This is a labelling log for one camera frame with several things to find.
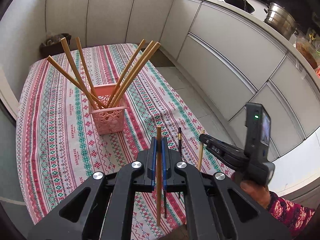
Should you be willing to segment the red floral sleeve forearm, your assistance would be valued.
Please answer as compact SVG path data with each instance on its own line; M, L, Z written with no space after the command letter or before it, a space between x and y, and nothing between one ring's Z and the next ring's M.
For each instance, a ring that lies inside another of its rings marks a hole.
M293 239L305 230L307 224L316 213L316 209L304 207L290 200L278 197L276 193L271 191L267 211L289 229Z

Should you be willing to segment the person's right hand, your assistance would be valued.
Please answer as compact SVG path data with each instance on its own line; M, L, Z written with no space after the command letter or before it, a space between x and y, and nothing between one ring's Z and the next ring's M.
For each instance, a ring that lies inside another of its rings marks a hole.
M242 180L240 182L240 187L264 209L268 208L271 201L268 187L258 185L250 180Z

